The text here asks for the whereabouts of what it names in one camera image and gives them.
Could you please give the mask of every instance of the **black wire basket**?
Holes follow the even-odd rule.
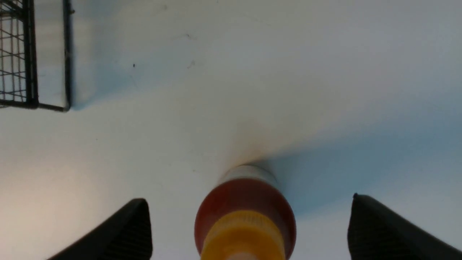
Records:
[[[72,13],[70,0],[63,0],[65,105],[42,104],[38,97],[34,0],[0,0],[0,107],[70,109]]]

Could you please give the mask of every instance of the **white label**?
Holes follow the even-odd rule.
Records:
[[[242,165],[231,169],[220,179],[220,181],[218,181],[218,185],[230,180],[244,178],[261,180],[273,186],[274,188],[279,189],[278,182],[271,173],[251,165]]]

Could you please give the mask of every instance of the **plastic bottle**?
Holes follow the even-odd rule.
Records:
[[[288,260],[295,217],[277,187],[272,174],[255,166],[225,174],[196,215],[201,260]]]

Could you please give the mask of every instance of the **white surface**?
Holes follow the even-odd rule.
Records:
[[[202,199],[259,158],[297,215],[294,260],[349,258],[354,192],[462,248],[462,1],[74,9],[75,109],[0,111],[0,259],[45,259],[133,197],[149,201],[153,259],[198,259]]]

